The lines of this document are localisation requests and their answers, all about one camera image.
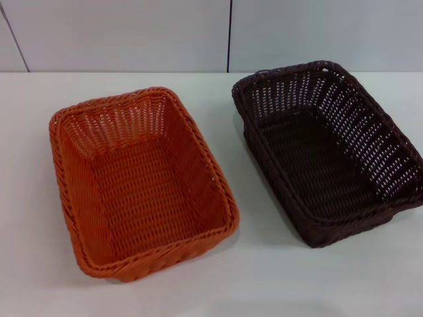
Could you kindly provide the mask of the orange woven plastic basket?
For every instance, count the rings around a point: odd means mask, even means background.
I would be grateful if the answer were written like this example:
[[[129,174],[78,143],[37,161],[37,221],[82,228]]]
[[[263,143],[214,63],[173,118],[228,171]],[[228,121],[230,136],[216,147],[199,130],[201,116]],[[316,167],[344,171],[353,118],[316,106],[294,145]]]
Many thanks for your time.
[[[56,112],[50,144],[77,264],[131,282],[231,236],[239,210],[179,97],[150,87]]]

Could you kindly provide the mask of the dark brown woven basket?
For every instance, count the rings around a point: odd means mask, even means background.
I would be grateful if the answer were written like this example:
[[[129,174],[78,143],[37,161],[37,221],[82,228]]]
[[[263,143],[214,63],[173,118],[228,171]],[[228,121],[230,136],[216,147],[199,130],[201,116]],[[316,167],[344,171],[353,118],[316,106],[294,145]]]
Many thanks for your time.
[[[423,158],[339,64],[258,71],[237,81],[232,97],[250,151],[308,246],[423,206]]]

